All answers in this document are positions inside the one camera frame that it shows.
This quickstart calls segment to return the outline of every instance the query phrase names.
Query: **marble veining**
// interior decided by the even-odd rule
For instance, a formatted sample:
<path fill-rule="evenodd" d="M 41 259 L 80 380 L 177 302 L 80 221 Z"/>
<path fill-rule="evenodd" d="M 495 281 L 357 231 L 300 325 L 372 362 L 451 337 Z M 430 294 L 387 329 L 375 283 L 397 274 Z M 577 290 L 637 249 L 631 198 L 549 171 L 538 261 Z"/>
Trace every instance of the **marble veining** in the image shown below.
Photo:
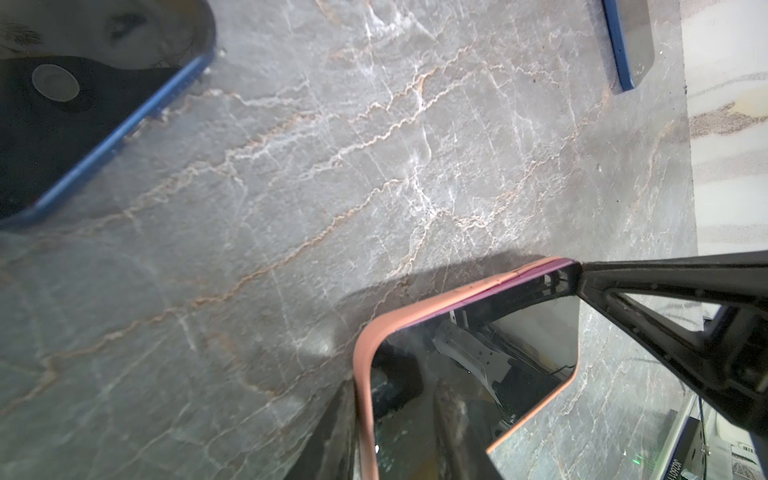
<path fill-rule="evenodd" d="M 213 7 L 191 92 L 0 233 L 0 477 L 282 478 L 375 316 L 541 255 L 696 252 L 678 4 L 624 94 L 599 0 Z M 587 307 L 580 335 L 507 478 L 652 469 L 684 388 Z"/>

